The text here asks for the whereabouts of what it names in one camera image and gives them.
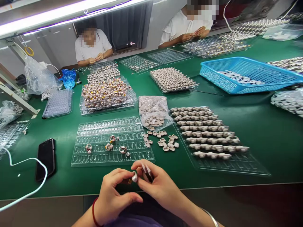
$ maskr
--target silver bangle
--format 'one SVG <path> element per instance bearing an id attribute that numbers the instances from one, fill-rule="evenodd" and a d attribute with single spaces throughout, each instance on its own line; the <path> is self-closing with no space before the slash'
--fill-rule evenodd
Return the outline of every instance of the silver bangle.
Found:
<path id="1" fill-rule="evenodd" d="M 211 217 L 212 221 L 213 221 L 214 224 L 215 224 L 215 227 L 219 227 L 219 224 L 217 223 L 217 221 L 215 220 L 215 218 L 214 218 L 207 210 L 205 210 L 205 209 L 203 209 L 203 208 L 201 208 L 201 209 L 204 210 L 205 213 L 207 213 L 207 214 Z"/>

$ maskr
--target blue plastic bag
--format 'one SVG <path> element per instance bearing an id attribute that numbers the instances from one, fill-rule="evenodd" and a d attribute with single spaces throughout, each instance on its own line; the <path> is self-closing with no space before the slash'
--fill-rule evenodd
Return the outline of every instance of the blue plastic bag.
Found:
<path id="1" fill-rule="evenodd" d="M 73 89 L 75 86 L 76 72 L 75 70 L 62 69 L 62 80 L 66 89 Z"/>

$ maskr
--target person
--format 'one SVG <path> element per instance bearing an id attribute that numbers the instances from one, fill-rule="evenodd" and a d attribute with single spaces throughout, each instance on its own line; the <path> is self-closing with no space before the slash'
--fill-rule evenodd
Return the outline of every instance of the person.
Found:
<path id="1" fill-rule="evenodd" d="M 79 37 L 75 42 L 76 59 L 79 67 L 107 61 L 113 49 L 105 33 L 97 29 L 94 19 L 87 19 L 77 24 Z"/>
<path id="2" fill-rule="evenodd" d="M 205 8 L 203 5 L 196 5 L 195 8 Z M 159 48 L 173 46 L 178 43 L 189 41 L 191 38 L 205 38 L 212 25 L 213 20 L 207 15 L 199 15 L 204 20 L 197 20 L 199 10 L 191 10 L 188 5 L 185 5 L 163 29 Z"/>
<path id="3" fill-rule="evenodd" d="M 144 172 L 142 171 L 142 163 L 148 166 L 154 175 L 154 180 L 150 183 Z M 169 175 L 155 164 L 142 159 L 135 161 L 131 167 L 138 174 L 138 186 L 151 197 L 153 197 L 159 205 L 174 214 L 175 218 L 182 219 L 191 227 L 203 226 L 213 227 L 220 226 L 217 221 L 206 213 L 203 209 L 191 202 L 176 186 Z M 119 217 L 119 214 L 131 204 L 143 203 L 143 196 L 135 192 L 128 192 L 120 195 L 115 187 L 129 178 L 134 176 L 134 172 L 125 169 L 115 169 L 103 177 L 99 197 L 82 217 L 80 217 L 73 227 L 95 227 L 95 226 L 159 226 L 156 220 L 148 217 L 132 216 L 129 219 Z"/>

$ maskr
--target hand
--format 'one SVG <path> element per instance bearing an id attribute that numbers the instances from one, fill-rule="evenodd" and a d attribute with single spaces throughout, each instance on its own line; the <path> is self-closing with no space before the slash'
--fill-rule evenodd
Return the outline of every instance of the hand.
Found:
<path id="1" fill-rule="evenodd" d="M 88 61 L 88 64 L 91 65 L 91 64 L 96 62 L 96 59 L 95 58 L 89 58 L 89 59 L 87 59 L 87 61 Z"/>
<path id="2" fill-rule="evenodd" d="M 143 174 L 141 163 L 150 168 L 155 177 L 153 183 L 149 183 L 145 174 Z M 156 166 L 150 161 L 145 159 L 135 161 L 131 169 L 137 170 L 138 186 L 170 212 L 174 214 L 178 213 L 180 204 L 185 205 L 185 203 L 189 201 L 164 169 Z"/>
<path id="3" fill-rule="evenodd" d="M 183 35 L 180 35 L 178 37 L 178 40 L 179 40 L 179 43 L 184 43 L 188 40 L 190 40 L 193 36 L 193 33 L 187 33 L 187 34 L 183 34 Z"/>
<path id="4" fill-rule="evenodd" d="M 129 179 L 133 172 L 115 169 L 103 177 L 100 195 L 95 202 L 94 214 L 99 225 L 115 220 L 120 212 L 133 202 L 143 203 L 143 199 L 135 192 L 120 195 L 115 187 L 124 179 Z"/>
<path id="5" fill-rule="evenodd" d="M 193 34 L 194 37 L 200 37 L 203 35 L 203 33 L 205 32 L 205 27 L 202 26 L 200 27 L 197 31 L 195 31 L 195 33 Z"/>
<path id="6" fill-rule="evenodd" d="M 104 59 L 104 55 L 102 53 L 98 54 L 98 56 L 96 57 L 96 60 L 99 61 L 102 59 Z"/>

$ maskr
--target blue plastic basket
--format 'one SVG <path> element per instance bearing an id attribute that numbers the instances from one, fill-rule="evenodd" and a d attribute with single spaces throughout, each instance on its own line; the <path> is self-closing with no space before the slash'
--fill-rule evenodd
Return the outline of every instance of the blue plastic basket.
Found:
<path id="1" fill-rule="evenodd" d="M 201 66 L 200 75 L 229 94 L 272 91 L 303 82 L 303 76 L 298 73 L 244 57 L 205 61 L 201 63 Z M 238 83 L 218 72 L 225 70 L 239 73 L 253 80 L 261 80 L 266 84 L 250 85 Z"/>

